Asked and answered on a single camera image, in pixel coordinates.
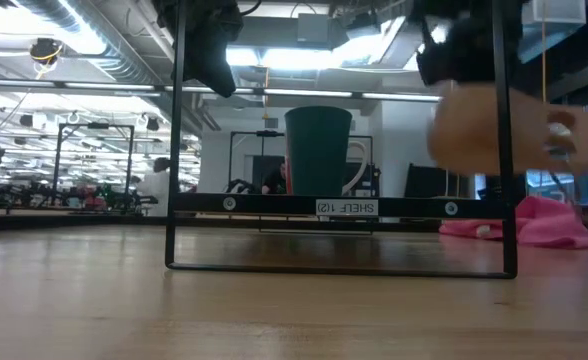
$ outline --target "wooden tabletop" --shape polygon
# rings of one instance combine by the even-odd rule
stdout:
[[[588,250],[520,248],[517,280],[167,271],[163,227],[0,233],[0,360],[588,359]],[[179,261],[500,269],[430,234],[179,228]]]

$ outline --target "metal rack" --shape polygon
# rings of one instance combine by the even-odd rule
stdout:
[[[66,127],[72,127],[74,130],[72,133],[63,136],[63,130]],[[124,212],[127,212],[130,203],[130,178],[132,177],[132,152],[134,150],[134,126],[133,125],[110,125],[104,123],[89,123],[89,124],[59,124],[58,126],[58,138],[56,141],[56,160],[54,161],[54,179],[52,180],[52,193],[56,193],[56,188],[58,187],[58,178],[59,172],[61,167],[61,147],[63,146],[63,141],[65,141],[68,137],[72,136],[76,129],[81,127],[86,127],[88,129],[100,129],[100,130],[107,130],[109,128],[121,128],[121,129],[129,129],[130,130],[130,137],[129,141],[129,148],[127,154],[127,178],[125,179],[125,204],[124,204]]]
[[[495,278],[513,279],[517,275],[516,219],[514,213],[514,185],[512,164],[512,135],[510,120],[509,84],[505,57],[505,19],[503,9],[505,0],[492,0],[494,55],[496,72],[496,93],[498,100],[499,149],[501,182],[503,185],[501,202],[443,199],[386,199],[376,201],[380,217],[440,218],[440,219],[502,219],[503,220],[503,272],[469,273],[438,271],[399,271],[379,269],[349,268],[308,268],[308,267],[274,267],[274,266],[236,266],[178,263],[175,259],[176,212],[216,212],[236,214],[298,214],[316,215],[319,200],[313,197],[287,196],[269,197],[256,195],[226,194],[179,194],[178,165],[180,150],[181,100],[185,87],[182,85],[184,74],[184,53],[186,47],[185,29],[187,19],[179,17],[176,35],[176,58],[174,61],[174,91],[171,157],[170,157],[170,194],[166,226],[165,265],[174,270],[235,271],[254,273],[297,273],[297,274],[335,274],[335,275],[376,275],[376,276],[420,276],[450,278]],[[185,0],[178,2],[178,13],[187,11]],[[388,97],[384,100],[403,101],[401,98]]]

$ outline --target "pink fabric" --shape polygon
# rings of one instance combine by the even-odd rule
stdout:
[[[498,220],[447,221],[445,235],[500,240]],[[545,248],[588,248],[588,230],[568,205],[556,200],[529,196],[516,207],[516,233],[519,244]]]

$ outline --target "person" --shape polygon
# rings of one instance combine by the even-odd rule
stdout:
[[[267,179],[265,179],[263,187],[261,188],[261,193],[263,195],[287,194],[285,178],[285,162],[282,162],[280,168],[272,171]]]
[[[132,177],[132,183],[137,184],[136,189],[147,196],[154,196],[158,204],[152,205],[149,216],[167,216],[167,203],[169,201],[170,174],[167,169],[170,167],[170,159],[158,158],[154,161],[153,173],[145,175],[141,181],[136,176]]]

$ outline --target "green cup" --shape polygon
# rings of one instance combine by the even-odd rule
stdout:
[[[349,141],[352,114],[329,106],[309,106],[285,114],[288,190],[298,196],[339,197],[358,183],[367,167],[368,149]],[[347,149],[363,152],[361,167],[345,185]]]

